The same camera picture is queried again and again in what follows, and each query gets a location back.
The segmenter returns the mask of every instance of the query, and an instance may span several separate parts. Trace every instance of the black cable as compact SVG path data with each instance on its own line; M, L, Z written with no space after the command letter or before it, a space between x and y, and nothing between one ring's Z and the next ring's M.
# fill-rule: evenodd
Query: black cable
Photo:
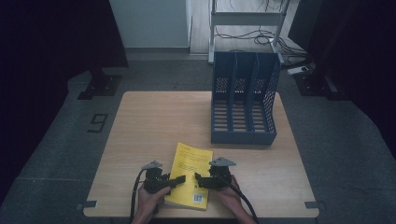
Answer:
M267 0L267 6L265 7L265 12L266 12L267 9L268 9L268 5L270 5L270 0Z
M132 220L134 220L134 202L136 201L137 186L139 185L140 176L142 175L143 171L145 170L141 170L139 172L139 175L137 176L136 181L134 182L134 190L132 191L132 201L131 201L131 216L129 218L129 223L132 223Z
M235 176L234 176L234 175L231 175L231 177L233 178L233 182L235 182L236 187L237 187L239 190L241 190L241 188L239 188L239 184L238 184L238 181L236 181Z
M283 1L284 1L284 0L282 0L282 1L280 2L279 7L276 7L276 8L275 8L275 9L279 8L279 12L282 11Z
M264 0L262 0L262 3L257 7L256 12L259 11L259 8L260 8L262 5L264 5Z
M233 3L230 0L230 7L233 9L233 11L235 11L235 8L233 8Z
M260 33L259 35L245 37L245 36L247 36L247 35L252 35L252 34L258 33L258 32ZM218 31L218 29L217 29L217 27L216 27L216 33L217 33L217 36L219 36L220 38L225 38L225 39L227 39L227 38L230 38L230 39L254 39L254 41L255 41L256 44L261 44L261 45L269 44L268 39L274 37L274 34L273 34L273 33L269 32L269 31L261 30L261 28L259 28L259 30L252 31L252 32L249 32L249 33L244 34L244 35L226 35L226 34L219 34L219 31ZM263 37L263 38L266 38L266 39L267 39L267 42L262 43L262 42L260 41L260 38L262 38L262 37ZM303 49L296 49L296 48L293 48L293 47L288 46L288 45L286 44L285 40L284 40L282 37L279 37L279 42L278 42L278 43L279 43L279 46L281 46L281 48L282 48L285 52L287 52L287 53L291 53L291 54L295 54L295 55L300 55L300 56L302 56L302 57L305 57L305 56L306 56L306 53L305 53L305 51L304 51Z
M230 189L232 189L236 194L238 194L238 196L244 200L244 202L247 204L247 207L250 210L251 215L253 216L253 220L257 223L260 224L259 219L257 218L256 212L253 209L253 206L251 205L250 201L248 200L248 198L245 196L245 194L242 193L242 191L240 189L237 189L236 187L234 187L232 184L230 184L227 180L225 180L221 175L217 174L217 176L220 178L220 180L222 180L227 187L229 187Z
M230 52L245 52L244 50L241 50L241 49L230 49L228 51L230 51Z

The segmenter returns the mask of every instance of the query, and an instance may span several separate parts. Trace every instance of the white wall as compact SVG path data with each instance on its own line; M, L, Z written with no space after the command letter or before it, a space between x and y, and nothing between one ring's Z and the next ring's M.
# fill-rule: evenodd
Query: white wall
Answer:
M190 0L110 0L125 48L188 48Z

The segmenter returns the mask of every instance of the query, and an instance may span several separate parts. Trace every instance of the black stand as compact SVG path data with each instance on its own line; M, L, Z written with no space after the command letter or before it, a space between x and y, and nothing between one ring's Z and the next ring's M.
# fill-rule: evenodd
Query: black stand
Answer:
M114 96L119 87L121 76L106 76L102 68L90 69L92 80L79 100L91 100L93 96Z
M325 96L332 101L349 100L332 82L331 76L329 71L326 71L324 76L315 71L314 73L294 75L294 80L302 96Z

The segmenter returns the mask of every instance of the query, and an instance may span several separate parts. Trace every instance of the dark curtain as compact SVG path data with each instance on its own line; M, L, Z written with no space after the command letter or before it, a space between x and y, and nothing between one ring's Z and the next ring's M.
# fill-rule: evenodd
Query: dark curtain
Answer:
M0 3L0 202L51 125L67 80L127 67L108 0Z
M333 81L377 126L396 159L396 2L358 1L333 50Z

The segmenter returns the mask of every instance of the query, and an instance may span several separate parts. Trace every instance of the wooden table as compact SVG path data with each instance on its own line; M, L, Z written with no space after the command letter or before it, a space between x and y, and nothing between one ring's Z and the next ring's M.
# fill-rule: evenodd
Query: wooden table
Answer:
M230 167L258 217L317 217L305 207L315 197L278 94L277 136L271 146L210 143L210 91L125 92L87 201L87 217L128 217L134 181L141 167L156 160L169 173L177 143L211 149ZM214 195L206 211L165 204L156 217L232 217Z

